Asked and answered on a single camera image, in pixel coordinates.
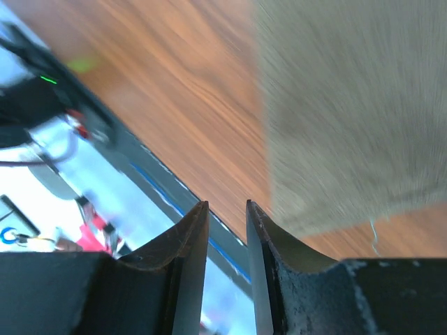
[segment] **gray object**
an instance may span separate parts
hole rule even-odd
[[[275,221],[301,237],[445,200],[447,2],[259,2]]]

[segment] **green light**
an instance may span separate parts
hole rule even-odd
[[[51,82],[52,84],[57,84],[57,82],[55,80],[50,79],[50,78],[48,78],[48,77],[46,77],[44,75],[41,76],[41,79],[43,79],[43,80],[45,80],[47,82]]]

